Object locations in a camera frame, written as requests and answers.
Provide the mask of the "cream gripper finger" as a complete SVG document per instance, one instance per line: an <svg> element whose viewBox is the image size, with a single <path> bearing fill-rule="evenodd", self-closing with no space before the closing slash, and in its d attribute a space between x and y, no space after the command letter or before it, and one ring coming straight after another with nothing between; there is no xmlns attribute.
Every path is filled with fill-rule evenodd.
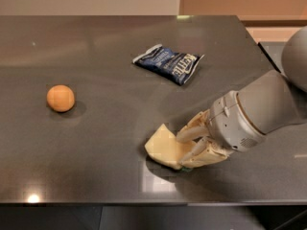
<svg viewBox="0 0 307 230"><path fill-rule="evenodd" d="M189 169L225 161L229 157L229 150L221 147L209 138L201 138L195 146L185 153L178 163Z"/></svg>
<svg viewBox="0 0 307 230"><path fill-rule="evenodd" d="M198 138L207 138L210 132L207 127L209 110L201 111L195 115L178 133L177 141L187 143Z"/></svg>

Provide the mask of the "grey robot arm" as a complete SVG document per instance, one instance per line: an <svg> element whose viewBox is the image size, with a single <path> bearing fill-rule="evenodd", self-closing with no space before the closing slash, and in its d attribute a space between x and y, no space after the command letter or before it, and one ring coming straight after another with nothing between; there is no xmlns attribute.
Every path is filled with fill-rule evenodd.
<svg viewBox="0 0 307 230"><path fill-rule="evenodd" d="M180 143L197 140L178 160L196 168L219 163L235 151L245 152L288 125L306 122L307 28L285 44L282 69L270 70L239 91L230 91L198 113L177 134Z"/></svg>

